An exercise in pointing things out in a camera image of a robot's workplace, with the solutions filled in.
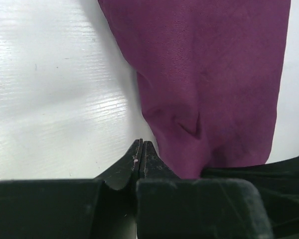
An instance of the purple cloth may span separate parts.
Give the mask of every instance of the purple cloth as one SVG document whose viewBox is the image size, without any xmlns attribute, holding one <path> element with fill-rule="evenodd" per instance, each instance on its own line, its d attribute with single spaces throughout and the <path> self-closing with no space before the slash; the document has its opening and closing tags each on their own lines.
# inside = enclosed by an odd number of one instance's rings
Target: purple cloth
<svg viewBox="0 0 299 239">
<path fill-rule="evenodd" d="M 181 178 L 267 161 L 290 0 L 99 0 Z"/>
</svg>

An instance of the white surface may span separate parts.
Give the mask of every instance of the white surface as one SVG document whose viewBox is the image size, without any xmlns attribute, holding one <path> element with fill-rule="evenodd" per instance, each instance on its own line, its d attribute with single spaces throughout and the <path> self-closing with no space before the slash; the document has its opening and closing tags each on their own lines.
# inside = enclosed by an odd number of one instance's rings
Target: white surface
<svg viewBox="0 0 299 239">
<path fill-rule="evenodd" d="M 270 162 L 299 154 L 299 0 Z M 95 177 L 152 139 L 97 0 L 0 0 L 0 179 Z"/>
</svg>

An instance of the black robotic claw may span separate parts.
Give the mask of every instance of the black robotic claw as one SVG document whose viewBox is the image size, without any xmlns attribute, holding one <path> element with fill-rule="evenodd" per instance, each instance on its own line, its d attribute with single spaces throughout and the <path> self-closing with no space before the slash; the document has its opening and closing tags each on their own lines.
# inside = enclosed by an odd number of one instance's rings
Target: black robotic claw
<svg viewBox="0 0 299 239">
<path fill-rule="evenodd" d="M 149 141 L 94 179 L 0 181 L 0 239 L 299 239 L 299 157 L 180 180 Z"/>
</svg>

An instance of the folded cloth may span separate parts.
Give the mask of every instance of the folded cloth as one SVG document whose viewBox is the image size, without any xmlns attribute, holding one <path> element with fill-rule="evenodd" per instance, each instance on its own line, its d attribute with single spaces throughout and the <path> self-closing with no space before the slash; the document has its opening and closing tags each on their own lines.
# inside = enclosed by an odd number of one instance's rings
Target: folded cloth
<svg viewBox="0 0 299 239">
<path fill-rule="evenodd" d="M 269 157 L 290 0 L 99 0 L 181 178 Z"/>
</svg>

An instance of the maroon fabric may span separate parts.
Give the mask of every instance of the maroon fabric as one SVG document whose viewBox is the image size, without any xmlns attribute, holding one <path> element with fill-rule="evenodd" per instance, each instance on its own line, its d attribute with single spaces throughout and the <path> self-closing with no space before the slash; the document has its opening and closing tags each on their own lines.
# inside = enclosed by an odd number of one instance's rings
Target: maroon fabric
<svg viewBox="0 0 299 239">
<path fill-rule="evenodd" d="M 181 178 L 271 151 L 290 0 L 99 0 Z"/>
</svg>

